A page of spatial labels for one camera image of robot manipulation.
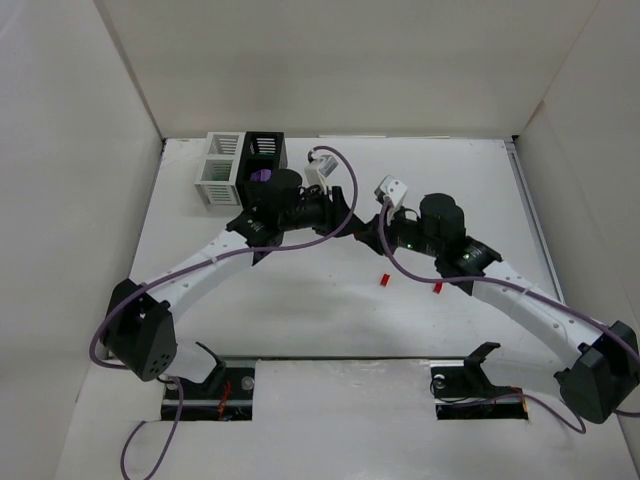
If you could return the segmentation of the white slatted container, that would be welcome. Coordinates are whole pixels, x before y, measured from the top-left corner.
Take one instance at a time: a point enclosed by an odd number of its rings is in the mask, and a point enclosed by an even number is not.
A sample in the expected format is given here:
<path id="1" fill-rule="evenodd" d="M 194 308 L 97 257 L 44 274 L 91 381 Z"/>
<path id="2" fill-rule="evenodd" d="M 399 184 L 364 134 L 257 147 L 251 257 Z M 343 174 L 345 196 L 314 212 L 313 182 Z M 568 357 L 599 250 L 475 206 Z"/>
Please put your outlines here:
<path id="1" fill-rule="evenodd" d="M 209 132 L 194 183 L 206 205 L 239 206 L 236 186 L 245 132 Z"/>

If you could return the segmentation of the black slatted container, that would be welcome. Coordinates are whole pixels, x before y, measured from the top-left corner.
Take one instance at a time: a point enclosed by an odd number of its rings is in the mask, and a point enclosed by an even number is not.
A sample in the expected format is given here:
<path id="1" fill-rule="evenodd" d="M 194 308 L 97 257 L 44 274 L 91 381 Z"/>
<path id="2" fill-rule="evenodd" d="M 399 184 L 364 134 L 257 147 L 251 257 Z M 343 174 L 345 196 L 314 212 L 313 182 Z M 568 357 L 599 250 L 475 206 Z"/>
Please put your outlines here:
<path id="1" fill-rule="evenodd" d="M 241 205 L 251 203 L 259 187 L 264 183 L 249 181 L 252 172 L 270 169 L 272 172 L 287 167 L 285 134 L 283 132 L 248 131 L 241 150 L 235 187 Z"/>

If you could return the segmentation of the purple round lego brick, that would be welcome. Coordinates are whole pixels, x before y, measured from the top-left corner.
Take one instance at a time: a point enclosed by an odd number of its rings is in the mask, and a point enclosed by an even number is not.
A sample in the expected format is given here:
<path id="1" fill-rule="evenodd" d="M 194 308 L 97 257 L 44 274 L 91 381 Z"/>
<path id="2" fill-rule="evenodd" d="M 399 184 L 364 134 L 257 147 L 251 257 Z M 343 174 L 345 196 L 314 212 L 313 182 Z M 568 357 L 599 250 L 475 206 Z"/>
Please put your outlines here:
<path id="1" fill-rule="evenodd" d="M 254 183 L 263 183 L 267 182 L 271 176 L 272 171 L 270 169 L 259 169 L 250 174 L 249 181 Z"/>

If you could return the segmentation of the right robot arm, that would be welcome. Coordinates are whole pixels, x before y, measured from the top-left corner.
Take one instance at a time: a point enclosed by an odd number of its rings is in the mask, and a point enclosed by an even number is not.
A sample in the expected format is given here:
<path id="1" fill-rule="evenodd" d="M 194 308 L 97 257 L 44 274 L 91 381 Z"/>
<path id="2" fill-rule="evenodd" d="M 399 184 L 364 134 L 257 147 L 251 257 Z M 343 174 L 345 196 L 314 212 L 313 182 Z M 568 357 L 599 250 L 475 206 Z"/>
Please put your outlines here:
<path id="1" fill-rule="evenodd" d="M 497 251 L 467 234 L 464 212 L 451 196 L 424 196 L 413 219 L 389 196 L 378 198 L 381 212 L 356 240 L 389 260 L 397 249 L 433 258 L 441 283 L 499 310 L 562 361 L 554 377 L 560 398 L 573 412 L 594 424 L 621 412 L 639 386 L 639 348 L 631 327 L 620 321 L 607 325 L 545 294 Z"/>

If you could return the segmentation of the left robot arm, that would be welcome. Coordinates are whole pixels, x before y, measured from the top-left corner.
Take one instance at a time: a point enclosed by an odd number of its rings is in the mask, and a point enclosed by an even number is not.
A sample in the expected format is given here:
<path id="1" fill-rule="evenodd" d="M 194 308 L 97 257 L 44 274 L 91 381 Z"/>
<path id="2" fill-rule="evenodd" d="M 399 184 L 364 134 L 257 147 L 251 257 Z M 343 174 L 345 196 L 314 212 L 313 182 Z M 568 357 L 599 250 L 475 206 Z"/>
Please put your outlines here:
<path id="1" fill-rule="evenodd" d="M 364 224 L 354 209 L 338 186 L 305 187 L 298 173 L 276 171 L 196 254 L 149 282 L 120 282 L 98 341 L 144 382 L 165 376 L 208 386 L 221 374 L 222 362 L 200 343 L 179 343 L 176 322 L 222 282 L 280 250 L 289 231 L 311 229 L 322 241 L 361 231 Z"/>

